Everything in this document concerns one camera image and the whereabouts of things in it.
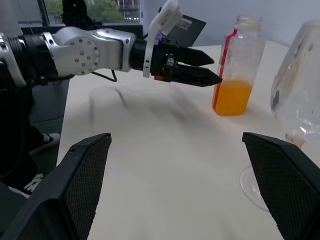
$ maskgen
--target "gray wall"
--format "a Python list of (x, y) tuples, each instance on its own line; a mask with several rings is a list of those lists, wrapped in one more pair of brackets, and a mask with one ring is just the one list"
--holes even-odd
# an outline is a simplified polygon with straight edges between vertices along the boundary
[[(145, 31), (165, 2), (144, 0)], [(263, 17), (263, 36), (286, 45), (291, 44), (303, 22), (320, 19), (319, 0), (179, 0), (179, 4), (184, 14), (207, 22), (195, 46), (221, 44), (238, 14)]]

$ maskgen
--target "window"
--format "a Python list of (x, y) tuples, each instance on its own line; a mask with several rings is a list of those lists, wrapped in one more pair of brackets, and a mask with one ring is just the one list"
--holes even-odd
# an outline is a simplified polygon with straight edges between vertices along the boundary
[[(85, 0), (88, 16), (102, 23), (139, 23), (139, 0)], [(44, 0), (51, 25), (62, 24), (62, 0)]]

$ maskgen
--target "floor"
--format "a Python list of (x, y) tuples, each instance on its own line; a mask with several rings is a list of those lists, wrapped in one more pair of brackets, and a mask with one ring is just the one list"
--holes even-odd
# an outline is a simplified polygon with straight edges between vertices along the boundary
[[(42, 133), (61, 132), (69, 81), (38, 87), (33, 90), (35, 107), (30, 116), (31, 123)], [(34, 156), (38, 172), (47, 175), (56, 166), (59, 146), (40, 152)], [(24, 197), (11, 192), (0, 182), (0, 235), (27, 201)]]

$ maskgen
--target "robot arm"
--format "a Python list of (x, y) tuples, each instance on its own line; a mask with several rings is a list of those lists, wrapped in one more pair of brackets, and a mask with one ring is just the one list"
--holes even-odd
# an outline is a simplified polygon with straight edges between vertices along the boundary
[(152, 21), (147, 41), (114, 29), (86, 31), (72, 26), (55, 35), (0, 35), (0, 91), (46, 85), (97, 69), (135, 69), (146, 78), (151, 74), (156, 80), (200, 87), (220, 83), (220, 77), (199, 67), (214, 63), (204, 52), (156, 41), (156, 34), (170, 32), (181, 16), (177, 0), (168, 0)]

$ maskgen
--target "orange juice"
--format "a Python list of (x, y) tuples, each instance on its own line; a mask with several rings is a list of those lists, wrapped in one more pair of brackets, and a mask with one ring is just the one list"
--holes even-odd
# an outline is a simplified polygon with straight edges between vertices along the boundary
[(223, 80), (214, 87), (212, 107), (218, 115), (233, 116), (245, 112), (252, 90), (245, 80)]

